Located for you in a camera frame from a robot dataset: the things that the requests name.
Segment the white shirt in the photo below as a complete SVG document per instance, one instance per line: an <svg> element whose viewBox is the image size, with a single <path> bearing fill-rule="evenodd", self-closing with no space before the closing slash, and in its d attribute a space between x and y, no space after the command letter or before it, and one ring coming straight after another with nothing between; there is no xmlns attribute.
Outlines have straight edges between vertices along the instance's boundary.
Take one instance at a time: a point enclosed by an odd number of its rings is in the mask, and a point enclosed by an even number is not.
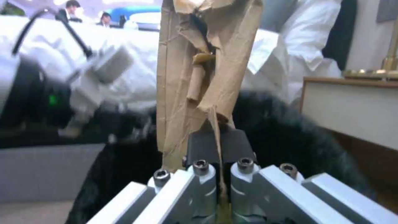
<svg viewBox="0 0 398 224"><path fill-rule="evenodd" d="M66 12L66 19L67 19L67 20L70 20L70 15L69 15L69 12L68 12L68 10L67 10L67 9L65 9L65 12Z"/></svg>

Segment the brown paper bag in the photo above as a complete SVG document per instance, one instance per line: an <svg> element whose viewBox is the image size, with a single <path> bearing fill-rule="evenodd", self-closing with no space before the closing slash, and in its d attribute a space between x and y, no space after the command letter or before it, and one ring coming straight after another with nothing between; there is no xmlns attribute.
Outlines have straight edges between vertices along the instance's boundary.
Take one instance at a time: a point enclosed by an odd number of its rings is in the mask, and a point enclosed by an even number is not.
<svg viewBox="0 0 398 224"><path fill-rule="evenodd" d="M163 1L157 139L164 168L181 168L188 135L206 119L216 139L217 120L231 122L261 13L261 0Z"/></svg>

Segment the black furry object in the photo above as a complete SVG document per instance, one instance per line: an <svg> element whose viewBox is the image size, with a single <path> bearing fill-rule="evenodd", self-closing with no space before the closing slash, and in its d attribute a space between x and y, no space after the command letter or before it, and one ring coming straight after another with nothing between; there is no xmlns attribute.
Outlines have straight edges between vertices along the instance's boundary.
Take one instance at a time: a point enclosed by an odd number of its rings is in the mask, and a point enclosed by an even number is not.
<svg viewBox="0 0 398 224"><path fill-rule="evenodd" d="M291 163L305 178L328 173L376 200L354 159L332 135L272 95L242 92L233 119L246 132L261 167Z"/></svg>
<svg viewBox="0 0 398 224"><path fill-rule="evenodd" d="M87 223L131 181L146 184L161 164L154 133L133 144L107 144L91 166L66 223Z"/></svg>
<svg viewBox="0 0 398 224"><path fill-rule="evenodd" d="M107 145L99 153L66 223L86 223L129 182L146 184L160 168L155 114L155 110L147 113L153 126L146 129L149 133L135 135L140 139L131 143ZM236 128L246 132L261 167L291 163L305 177L326 172L375 199L375 191L333 137L269 93L241 92L233 119Z"/></svg>

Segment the white cloth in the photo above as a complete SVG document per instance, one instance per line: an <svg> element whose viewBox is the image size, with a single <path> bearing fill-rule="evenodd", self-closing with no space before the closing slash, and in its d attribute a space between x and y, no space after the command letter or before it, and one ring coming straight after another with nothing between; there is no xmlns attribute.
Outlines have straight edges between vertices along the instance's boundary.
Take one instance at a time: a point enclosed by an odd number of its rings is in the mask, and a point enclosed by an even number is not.
<svg viewBox="0 0 398 224"><path fill-rule="evenodd" d="M11 51L28 18L0 16L0 51ZM124 44L134 58L134 65L113 85L102 91L107 98L126 103L130 108L146 108L156 103L156 68L159 33L131 29L104 29L86 23L70 23L92 50ZM286 102L299 96L302 77L314 74L340 74L332 60L322 60L312 71L307 61L287 52L280 35L259 30L253 44L242 88L268 90ZM49 76L65 80L85 63L82 50L58 21L38 19L21 47L21 52L39 59Z"/></svg>
<svg viewBox="0 0 398 224"><path fill-rule="evenodd" d="M340 8L341 0L299 0L284 24L281 35L289 53L290 102L301 96L304 76L341 76L337 63L322 54Z"/></svg>

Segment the man in suit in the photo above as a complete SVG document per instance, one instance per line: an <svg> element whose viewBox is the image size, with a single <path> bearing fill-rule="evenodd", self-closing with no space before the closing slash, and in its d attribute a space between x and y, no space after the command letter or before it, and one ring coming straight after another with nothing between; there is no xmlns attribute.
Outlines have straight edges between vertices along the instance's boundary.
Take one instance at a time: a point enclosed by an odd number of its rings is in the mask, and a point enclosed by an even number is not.
<svg viewBox="0 0 398 224"><path fill-rule="evenodd" d="M75 16L76 9L80 8L80 4L76 0L69 0L66 2L65 9L60 9L58 11L57 16L55 17L56 20L60 20L63 18L65 21L73 21L73 22L82 22L81 19Z"/></svg>
<svg viewBox="0 0 398 224"><path fill-rule="evenodd" d="M99 23L97 23L97 25L107 27L107 28L123 28L124 23L126 22L126 19L124 16L121 16L119 25L113 25L113 24L111 24L111 21L112 21L111 14L104 12L101 16L101 21Z"/></svg>

